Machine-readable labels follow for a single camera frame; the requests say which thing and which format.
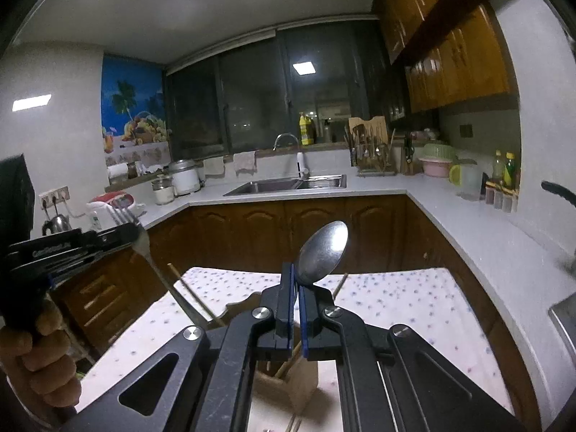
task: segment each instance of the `human finger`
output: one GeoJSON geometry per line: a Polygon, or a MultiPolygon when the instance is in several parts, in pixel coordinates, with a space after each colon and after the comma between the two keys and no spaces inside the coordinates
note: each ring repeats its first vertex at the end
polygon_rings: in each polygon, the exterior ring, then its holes
{"type": "Polygon", "coordinates": [[[82,385],[80,380],[74,377],[63,387],[44,395],[42,398],[53,408],[66,408],[68,406],[76,406],[80,402],[81,393],[82,385]]]}
{"type": "Polygon", "coordinates": [[[30,352],[32,335],[9,327],[0,329],[0,357],[7,359],[30,352]]]}
{"type": "Polygon", "coordinates": [[[36,319],[36,329],[42,336],[48,336],[62,325],[62,314],[51,300],[44,300],[42,313],[36,319]]]}
{"type": "Polygon", "coordinates": [[[36,372],[60,359],[69,347],[68,335],[62,330],[54,331],[40,338],[30,353],[22,356],[22,362],[30,372],[36,372]]]}
{"type": "Polygon", "coordinates": [[[72,357],[65,355],[44,369],[34,372],[30,378],[30,388],[39,395],[47,395],[67,384],[76,374],[76,364],[72,357]]]}

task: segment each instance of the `rice cooker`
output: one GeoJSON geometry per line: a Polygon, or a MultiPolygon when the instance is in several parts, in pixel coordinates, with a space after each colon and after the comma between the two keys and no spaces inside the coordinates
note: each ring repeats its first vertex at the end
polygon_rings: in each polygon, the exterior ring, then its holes
{"type": "Polygon", "coordinates": [[[200,180],[194,159],[172,162],[168,166],[172,175],[174,193],[178,196],[200,190],[200,180]]]}
{"type": "Polygon", "coordinates": [[[134,197],[126,192],[109,192],[96,196],[86,204],[86,214],[90,218],[92,229],[96,231],[111,229],[117,226],[116,221],[112,217],[112,206],[115,208],[119,206],[128,208],[128,210],[138,217],[146,210],[146,205],[136,203],[134,197]]]}

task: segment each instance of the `sink basin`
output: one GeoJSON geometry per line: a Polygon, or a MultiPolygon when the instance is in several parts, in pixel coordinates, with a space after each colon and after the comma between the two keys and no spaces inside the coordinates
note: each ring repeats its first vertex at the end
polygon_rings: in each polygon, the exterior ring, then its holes
{"type": "Polygon", "coordinates": [[[346,188],[346,176],[318,176],[309,179],[268,179],[240,185],[224,196],[241,194],[287,192],[289,190],[310,190],[322,188],[346,188]]]}

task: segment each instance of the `ceiling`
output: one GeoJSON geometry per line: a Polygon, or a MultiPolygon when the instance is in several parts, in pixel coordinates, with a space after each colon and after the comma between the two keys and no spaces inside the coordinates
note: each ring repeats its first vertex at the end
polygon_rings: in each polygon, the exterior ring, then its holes
{"type": "Polygon", "coordinates": [[[168,64],[262,27],[371,7],[372,0],[45,0],[17,42],[85,42],[168,64]]]}

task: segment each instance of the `tablecloth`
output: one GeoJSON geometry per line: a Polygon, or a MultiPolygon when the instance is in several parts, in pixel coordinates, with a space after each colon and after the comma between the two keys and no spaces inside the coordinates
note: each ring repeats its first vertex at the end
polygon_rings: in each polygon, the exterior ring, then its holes
{"type": "MultiPolygon", "coordinates": [[[[318,284],[333,290],[341,277],[330,275],[318,284]]],[[[186,271],[183,279],[219,316],[227,303],[241,302],[252,293],[261,293],[266,287],[278,284],[280,274],[194,267],[186,271]]],[[[210,319],[180,282],[175,287],[210,319]]],[[[512,411],[490,345],[464,294],[445,268],[350,274],[336,302],[371,325],[383,328],[395,323],[409,325],[486,393],[512,411]]],[[[299,318],[298,303],[294,318],[299,318]]],[[[166,293],[114,342],[88,372],[82,382],[82,396],[77,409],[85,408],[189,325],[188,317],[166,293]]],[[[342,430],[339,401],[335,363],[320,362],[319,391],[305,411],[300,431],[342,430]]],[[[248,430],[283,430],[289,418],[289,412],[270,412],[267,405],[254,400],[248,430]]]]}

